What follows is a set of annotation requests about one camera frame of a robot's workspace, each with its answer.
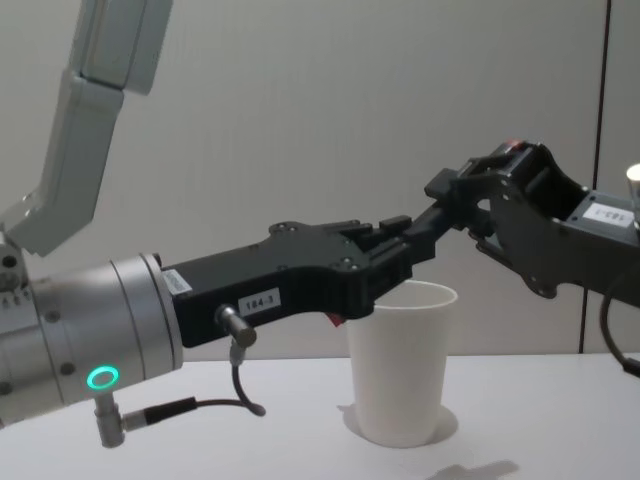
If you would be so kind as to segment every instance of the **white sticker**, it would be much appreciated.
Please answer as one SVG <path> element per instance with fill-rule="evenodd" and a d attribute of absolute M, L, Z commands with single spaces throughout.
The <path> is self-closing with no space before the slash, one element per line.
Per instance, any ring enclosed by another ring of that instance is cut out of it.
<path fill-rule="evenodd" d="M 280 289 L 278 288 L 272 288 L 238 300 L 238 310 L 242 316 L 263 312 L 280 305 Z"/>
<path fill-rule="evenodd" d="M 181 293 L 187 293 L 193 290 L 191 285 L 175 270 L 165 270 L 162 272 L 162 276 L 171 295 L 180 295 Z"/>
<path fill-rule="evenodd" d="M 622 228 L 627 228 L 633 223 L 633 213 L 629 210 L 622 210 L 621 208 L 610 207 L 601 203 L 591 204 L 582 217 Z"/>

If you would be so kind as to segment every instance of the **white wall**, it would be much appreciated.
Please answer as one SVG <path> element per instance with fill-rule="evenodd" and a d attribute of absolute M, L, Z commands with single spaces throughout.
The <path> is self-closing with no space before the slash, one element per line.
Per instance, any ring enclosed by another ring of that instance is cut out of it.
<path fill-rule="evenodd" d="M 625 172 L 640 162 L 637 138 L 640 133 L 640 2 L 614 0 L 611 10 L 609 58 L 604 97 L 602 143 L 598 189 L 615 195 L 629 195 Z M 598 313 L 601 295 L 589 294 L 585 351 L 606 351 Z M 625 351 L 640 350 L 638 309 L 613 303 L 611 334 Z"/>
<path fill-rule="evenodd" d="M 78 6 L 0 2 L 0 205 L 39 179 Z M 121 113 L 93 224 L 32 274 L 139 251 L 179 262 L 282 220 L 415 215 L 441 168 L 512 137 L 544 141 L 588 183 L 603 25 L 603 0 L 178 0 L 151 96 Z M 578 289 L 537 298 L 459 232 L 416 272 L 460 293 L 455 353 L 577 351 Z M 261 328 L 253 355 L 344 355 L 343 335 L 290 318 Z"/>

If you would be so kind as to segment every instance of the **table surface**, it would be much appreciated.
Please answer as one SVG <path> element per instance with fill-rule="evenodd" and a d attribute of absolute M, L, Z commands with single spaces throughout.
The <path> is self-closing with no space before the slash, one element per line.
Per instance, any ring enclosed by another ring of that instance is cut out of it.
<path fill-rule="evenodd" d="M 438 443 L 387 449 L 357 434 L 348 359 L 246 362 L 267 408 L 208 407 L 99 446 L 84 402 L 0 432 L 0 478 L 637 479 L 640 380 L 608 355 L 450 357 Z M 233 394 L 224 362 L 118 392 L 122 411 Z"/>

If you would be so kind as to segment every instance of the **white paper cup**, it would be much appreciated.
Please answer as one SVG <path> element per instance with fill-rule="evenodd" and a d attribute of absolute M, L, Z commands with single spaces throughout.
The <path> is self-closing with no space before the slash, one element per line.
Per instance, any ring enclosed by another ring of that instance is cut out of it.
<path fill-rule="evenodd" d="M 435 433 L 457 299 L 448 287 L 410 280 L 371 316 L 347 322 L 356 417 L 368 440 L 408 448 Z"/>

